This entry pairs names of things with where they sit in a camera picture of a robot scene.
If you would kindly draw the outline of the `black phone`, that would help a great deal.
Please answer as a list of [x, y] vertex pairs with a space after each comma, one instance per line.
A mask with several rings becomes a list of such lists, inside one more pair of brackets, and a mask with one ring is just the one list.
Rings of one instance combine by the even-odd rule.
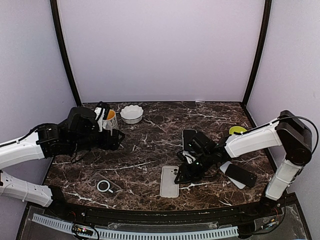
[[255, 175], [252, 172], [249, 172], [239, 166], [236, 165], [230, 165], [230, 167], [235, 170], [236, 174], [235, 174], [235, 179], [243, 184], [245, 184], [246, 186], [253, 188], [256, 184], [257, 181], [257, 175]]

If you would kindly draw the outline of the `clear white phone case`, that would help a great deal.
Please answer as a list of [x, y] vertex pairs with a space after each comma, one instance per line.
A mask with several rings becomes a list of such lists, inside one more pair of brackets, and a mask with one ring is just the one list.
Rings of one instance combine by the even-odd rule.
[[178, 173], [177, 166], [163, 166], [160, 177], [159, 195], [162, 198], [177, 198], [180, 185], [175, 183]]

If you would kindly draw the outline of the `light blue phone case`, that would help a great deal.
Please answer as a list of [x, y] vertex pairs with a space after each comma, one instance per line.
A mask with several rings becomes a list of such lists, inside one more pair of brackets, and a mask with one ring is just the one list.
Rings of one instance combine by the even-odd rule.
[[184, 129], [182, 131], [182, 148], [184, 151], [192, 152], [193, 149], [189, 146], [188, 142], [198, 131], [195, 129]]

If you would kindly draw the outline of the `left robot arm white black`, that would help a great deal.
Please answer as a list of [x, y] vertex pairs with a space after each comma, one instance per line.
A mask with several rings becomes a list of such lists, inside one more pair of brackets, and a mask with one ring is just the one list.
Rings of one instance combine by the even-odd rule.
[[59, 124], [43, 123], [25, 136], [0, 145], [0, 194], [22, 202], [49, 207], [60, 218], [71, 213], [60, 187], [38, 185], [18, 179], [3, 169], [31, 160], [51, 159], [93, 148], [115, 151], [125, 139], [118, 129], [104, 126], [110, 112], [107, 103], [99, 103], [94, 110], [73, 107], [68, 117]]

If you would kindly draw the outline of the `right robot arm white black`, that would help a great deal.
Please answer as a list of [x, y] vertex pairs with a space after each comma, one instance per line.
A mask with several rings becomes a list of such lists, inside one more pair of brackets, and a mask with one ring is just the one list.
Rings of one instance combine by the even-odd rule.
[[308, 118], [283, 110], [280, 115], [260, 126], [228, 134], [215, 142], [202, 131], [194, 134], [177, 155], [182, 160], [174, 179], [175, 184], [193, 183], [218, 163], [260, 150], [282, 149], [282, 161], [267, 184], [264, 199], [255, 205], [255, 213], [266, 217], [275, 208], [284, 191], [312, 160], [320, 143], [320, 132]]

